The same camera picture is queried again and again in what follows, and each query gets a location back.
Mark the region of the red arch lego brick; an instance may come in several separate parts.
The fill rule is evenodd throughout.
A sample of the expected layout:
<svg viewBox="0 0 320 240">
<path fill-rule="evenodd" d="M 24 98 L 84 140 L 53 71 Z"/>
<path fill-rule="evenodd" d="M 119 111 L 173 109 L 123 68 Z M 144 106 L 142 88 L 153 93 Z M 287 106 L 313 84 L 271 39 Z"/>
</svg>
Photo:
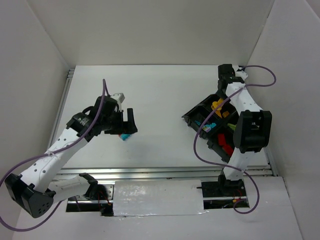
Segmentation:
<svg viewBox="0 0 320 240">
<path fill-rule="evenodd" d="M 231 157 L 233 152 L 234 152 L 234 149 L 232 148 L 232 146 L 230 146 L 229 144 L 225 144 L 222 146 L 222 149 L 225 151 L 225 153 Z"/>
</svg>

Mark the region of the orange 2x4 brick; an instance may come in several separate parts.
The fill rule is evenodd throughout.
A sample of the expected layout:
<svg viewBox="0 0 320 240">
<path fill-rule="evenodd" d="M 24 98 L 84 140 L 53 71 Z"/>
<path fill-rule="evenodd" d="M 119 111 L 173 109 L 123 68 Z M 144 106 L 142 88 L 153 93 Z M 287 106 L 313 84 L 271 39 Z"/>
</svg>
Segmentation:
<svg viewBox="0 0 320 240">
<path fill-rule="evenodd" d="M 211 109 L 213 111 L 215 110 L 214 113 L 220 118 L 222 118 L 222 114 L 221 114 L 222 106 L 219 107 L 219 105 L 222 104 L 223 101 L 224 100 L 222 98 L 220 98 L 218 101 L 213 101 L 212 105 L 211 105 Z"/>
</svg>

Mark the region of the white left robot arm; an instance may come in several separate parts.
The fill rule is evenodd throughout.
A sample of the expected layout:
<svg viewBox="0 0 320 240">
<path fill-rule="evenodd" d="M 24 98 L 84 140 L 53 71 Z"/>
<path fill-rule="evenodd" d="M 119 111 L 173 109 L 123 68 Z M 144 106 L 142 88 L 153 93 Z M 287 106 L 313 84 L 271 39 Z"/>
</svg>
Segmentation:
<svg viewBox="0 0 320 240">
<path fill-rule="evenodd" d="M 107 196 L 104 186 L 88 173 L 53 182 L 65 164 L 101 133 L 131 135 L 138 131 L 132 108 L 124 120 L 123 93 L 98 97 L 95 105 L 75 114 L 57 141 L 32 166 L 16 175 L 10 173 L 4 180 L 10 197 L 33 218 L 43 216 L 50 207 L 62 200 L 83 196 L 96 200 Z"/>
</svg>

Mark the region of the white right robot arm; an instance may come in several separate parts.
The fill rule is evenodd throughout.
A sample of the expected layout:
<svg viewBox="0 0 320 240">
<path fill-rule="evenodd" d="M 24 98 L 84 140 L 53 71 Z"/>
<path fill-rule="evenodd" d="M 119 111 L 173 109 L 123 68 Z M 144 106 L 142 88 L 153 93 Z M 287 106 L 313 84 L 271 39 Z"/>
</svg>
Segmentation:
<svg viewBox="0 0 320 240">
<path fill-rule="evenodd" d="M 218 95 L 230 97 L 238 113 L 233 133 L 234 151 L 223 169 L 227 181 L 239 181 L 256 155 L 269 143 L 272 114 L 263 110 L 250 95 L 243 71 L 235 71 L 231 64 L 218 66 Z"/>
</svg>

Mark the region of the red curved brick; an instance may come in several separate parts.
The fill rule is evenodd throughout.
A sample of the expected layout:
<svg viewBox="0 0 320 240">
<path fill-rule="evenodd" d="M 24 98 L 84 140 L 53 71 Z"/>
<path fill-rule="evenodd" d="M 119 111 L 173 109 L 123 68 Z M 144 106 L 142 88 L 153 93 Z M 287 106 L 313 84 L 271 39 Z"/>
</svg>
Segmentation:
<svg viewBox="0 0 320 240">
<path fill-rule="evenodd" d="M 218 140 L 218 145 L 219 145 L 219 146 L 223 146 L 223 145 L 225 145 L 225 144 L 228 144 L 227 139 L 226 139 L 226 136 L 225 136 L 224 133 L 219 133 L 219 134 L 217 135 L 217 140 Z"/>
</svg>

